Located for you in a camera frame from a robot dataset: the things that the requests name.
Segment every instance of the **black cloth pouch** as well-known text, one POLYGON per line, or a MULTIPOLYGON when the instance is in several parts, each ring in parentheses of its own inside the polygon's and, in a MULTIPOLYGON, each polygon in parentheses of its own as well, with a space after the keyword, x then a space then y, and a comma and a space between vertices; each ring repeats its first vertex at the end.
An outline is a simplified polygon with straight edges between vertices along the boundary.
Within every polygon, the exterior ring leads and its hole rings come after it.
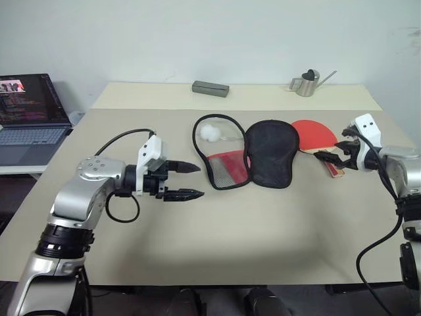
POLYGON ((251 180, 267 188, 288 187, 299 148, 294 127, 280 120, 263 120, 250 126, 245 135, 251 180))

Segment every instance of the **desk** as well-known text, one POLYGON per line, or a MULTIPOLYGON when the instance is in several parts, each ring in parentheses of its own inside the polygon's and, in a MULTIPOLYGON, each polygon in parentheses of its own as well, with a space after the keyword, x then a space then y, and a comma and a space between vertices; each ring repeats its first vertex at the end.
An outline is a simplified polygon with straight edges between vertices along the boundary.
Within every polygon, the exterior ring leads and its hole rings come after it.
POLYGON ((321 85, 312 97, 300 97, 286 86, 231 85, 227 97, 191 92, 191 84, 112 82, 92 109, 280 111, 381 111, 361 85, 321 85))
MULTIPOLYGON (((205 196, 185 203, 164 203, 143 196, 140 218, 131 224, 119 224, 103 215, 95 230, 95 243, 87 253, 92 284, 360 282, 355 271, 357 253, 395 225, 393 200, 375 172, 347 171, 343 178, 332 179, 313 156, 298 153, 293 181, 286 189, 250 183, 216 191, 191 144, 195 121, 214 110, 98 106, 96 103, 68 137, 0 237, 0 280, 19 279, 59 188, 73 175, 78 162, 131 128, 152 126, 168 144, 171 159, 201 166, 201 172, 171 174, 167 185, 172 189, 195 188, 205 196)), ((369 112, 383 132, 384 144, 413 146, 379 110, 369 112)), ((244 129, 264 119, 293 122, 304 118, 323 122, 340 135, 351 119, 367 111, 218 112, 234 117, 244 129)), ((146 137, 127 136, 104 155, 136 163, 146 137)), ((115 215, 128 218, 135 211, 132 202, 112 199, 111 209, 115 215)), ((369 281, 401 280, 399 244, 403 241, 399 232, 364 258, 362 269, 369 281)))

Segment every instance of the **black mesh case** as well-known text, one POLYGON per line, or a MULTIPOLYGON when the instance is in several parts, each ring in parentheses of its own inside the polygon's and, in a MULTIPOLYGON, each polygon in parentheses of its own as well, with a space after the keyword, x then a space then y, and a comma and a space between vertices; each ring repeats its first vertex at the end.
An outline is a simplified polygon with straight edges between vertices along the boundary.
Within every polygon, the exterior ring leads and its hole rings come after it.
POLYGON ((287 122, 263 120, 246 132, 251 180, 267 188, 286 188, 292 181, 292 162, 299 148, 297 131, 287 122))
POLYGON ((221 114, 205 115, 195 123, 192 138, 213 188, 229 190, 250 182, 245 132, 236 120, 221 114), (220 131, 218 140, 209 142, 201 137, 206 125, 220 131))

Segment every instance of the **ping pong paddle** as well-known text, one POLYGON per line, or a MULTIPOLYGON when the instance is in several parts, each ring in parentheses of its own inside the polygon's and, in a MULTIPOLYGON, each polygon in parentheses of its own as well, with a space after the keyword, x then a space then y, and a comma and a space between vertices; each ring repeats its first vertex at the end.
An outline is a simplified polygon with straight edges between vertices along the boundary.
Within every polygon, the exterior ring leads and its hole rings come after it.
MULTIPOLYGON (((317 151, 333 151, 337 138, 335 134, 322 123, 315 120, 297 120, 291 124, 300 137, 299 149, 305 153, 314 154, 317 151)), ((333 178, 343 176, 345 172, 335 165, 324 162, 333 178)))

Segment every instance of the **black cable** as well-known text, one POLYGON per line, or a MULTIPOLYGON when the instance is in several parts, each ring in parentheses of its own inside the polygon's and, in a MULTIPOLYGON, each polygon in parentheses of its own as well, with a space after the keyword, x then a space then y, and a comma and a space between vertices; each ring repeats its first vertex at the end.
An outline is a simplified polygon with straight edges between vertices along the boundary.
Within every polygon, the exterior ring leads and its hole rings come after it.
MULTIPOLYGON (((393 186, 390 182, 389 176, 387 174, 387 171, 385 169, 385 165, 382 163, 382 159, 380 158, 379 153, 377 152, 376 148, 373 146, 373 144, 361 133, 357 132, 356 130, 353 130, 352 128, 346 128, 343 130, 344 136, 356 136, 360 138, 363 142, 367 144, 367 146, 373 151, 374 156, 376 158, 377 164, 378 164, 378 174, 380 177, 380 180, 382 181, 382 184, 386 188, 386 190, 392 195, 393 199, 395 201, 398 200, 397 194, 395 193, 395 190, 393 189, 393 186)), ((386 305, 383 303, 383 301, 380 299, 380 297, 375 293, 373 288, 369 285, 369 283, 364 278, 364 275, 362 275, 361 272, 361 259, 362 257, 369 252, 371 249, 375 248, 376 246, 380 245, 381 243, 385 242, 386 240, 390 239, 396 232, 400 229, 403 221, 403 216, 399 215, 395 227, 390 231, 389 234, 384 236, 383 238, 380 238, 378 241, 374 242, 373 244, 369 245, 368 247, 364 248, 357 256, 357 260, 355 261, 355 265, 357 266, 357 273, 360 276, 360 279, 363 281, 364 285, 367 287, 367 289, 370 291, 370 293, 373 295, 373 297, 376 299, 376 301, 380 304, 380 306, 385 310, 385 312, 389 316, 393 316, 392 312, 386 307, 386 305)))
POLYGON ((86 286, 85 286, 85 281, 84 281, 84 276, 82 274, 82 270, 79 269, 78 271, 78 278, 80 280, 81 283, 83 283, 84 287, 85 287, 85 292, 84 292, 84 301, 83 301, 83 305, 82 305, 82 310, 80 312, 81 316, 87 316, 87 309, 86 309, 86 286))
POLYGON ((301 153, 306 153, 307 155, 314 155, 313 153, 307 153, 306 151, 303 151, 301 149, 298 149, 298 151, 300 151, 301 153))
POLYGON ((102 152, 104 150, 106 150, 107 147, 109 147, 115 141, 119 140, 121 137, 124 137, 124 136, 129 135, 129 134, 133 134, 133 133, 139 133, 139 132, 148 132, 149 137, 151 137, 152 135, 155 134, 155 132, 153 130, 150 130, 149 128, 136 128, 135 130, 128 130, 127 132, 121 133, 121 134, 117 135, 116 137, 112 138, 111 140, 109 140, 103 147, 101 147, 95 153, 95 156, 99 156, 100 154, 102 154, 102 152))
POLYGON ((105 200, 105 212, 107 212, 107 215, 109 216, 110 219, 112 219, 113 221, 116 221, 118 223, 131 223, 134 222, 140 215, 140 205, 139 202, 137 201, 137 199, 133 196, 133 194, 130 196, 134 202, 136 203, 136 207, 137 207, 137 213, 135 215, 134 218, 132 219, 128 219, 128 220, 124 220, 124 219, 117 219, 116 217, 112 216, 110 213, 110 209, 109 209, 109 203, 110 203, 110 199, 112 196, 115 195, 115 191, 111 192, 108 196, 107 199, 105 200))
POLYGON ((390 310, 384 305, 384 303, 379 298, 379 296, 375 293, 375 291, 373 290, 373 288, 369 285, 369 283, 367 283, 366 279, 362 275, 361 267, 360 267, 360 262, 361 262, 361 258, 363 257, 363 255, 365 255, 371 249, 373 249, 374 247, 380 245, 382 242, 385 242, 386 240, 390 239, 394 234, 396 234, 396 232, 400 229, 400 227, 402 225, 402 220, 403 220, 403 216, 402 215, 399 215, 398 216, 398 219, 397 219, 397 222, 396 222, 396 225, 395 225, 395 227, 393 227, 393 229, 391 230, 391 232, 389 234, 387 234, 386 236, 384 236, 383 238, 380 238, 377 242, 374 242, 373 244, 369 245, 367 248, 365 248, 364 250, 362 250, 358 254, 357 261, 356 261, 357 272, 358 272, 361 280, 363 281, 363 283, 365 284, 365 286, 367 287, 367 289, 371 292, 371 294, 374 296, 374 298, 376 299, 376 301, 383 307, 383 309, 385 310, 385 312, 389 316, 393 316, 392 312, 390 312, 390 310))
POLYGON ((102 298, 103 296, 107 296, 107 295, 110 295, 110 294, 111 294, 111 291, 107 292, 107 293, 104 293, 104 294, 92 295, 92 297, 93 298, 102 298))
POLYGON ((91 293, 91 288, 89 286, 89 280, 87 278, 87 274, 86 274, 86 270, 85 270, 84 265, 80 269, 80 273, 82 275, 82 280, 85 284, 85 289, 86 289, 87 314, 88 314, 88 316, 93 316, 92 293, 91 293))
POLYGON ((382 158, 380 158, 379 153, 377 152, 376 148, 371 144, 371 142, 363 135, 361 135, 356 130, 353 130, 352 128, 346 128, 343 130, 344 136, 356 136, 363 140, 364 143, 367 144, 367 146, 373 151, 373 154, 376 158, 377 164, 378 164, 378 173, 380 180, 382 181, 382 184, 385 186, 386 190, 392 195, 393 199, 396 201, 398 199, 395 190, 393 189, 392 183, 390 182, 389 176, 387 175, 387 171, 385 169, 384 164, 382 163, 382 158))

